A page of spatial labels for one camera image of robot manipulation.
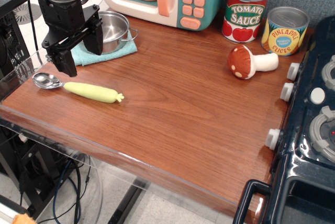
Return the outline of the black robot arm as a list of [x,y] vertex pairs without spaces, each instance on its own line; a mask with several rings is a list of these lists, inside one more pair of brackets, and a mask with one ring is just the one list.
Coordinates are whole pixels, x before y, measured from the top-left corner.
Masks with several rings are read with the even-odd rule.
[[103,50],[102,20],[98,5],[84,8],[88,0],[38,0],[49,31],[42,42],[48,61],[59,72],[70,77],[77,75],[71,49],[80,42],[85,48],[101,55]]

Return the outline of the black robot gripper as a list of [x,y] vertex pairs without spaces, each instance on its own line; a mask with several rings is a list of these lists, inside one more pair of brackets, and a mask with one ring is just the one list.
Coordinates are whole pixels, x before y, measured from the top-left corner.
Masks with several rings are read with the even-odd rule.
[[42,47],[55,54],[54,65],[59,72],[76,77],[71,49],[80,42],[88,52],[101,55],[103,29],[99,6],[84,8],[81,0],[38,0],[45,23],[49,27]]

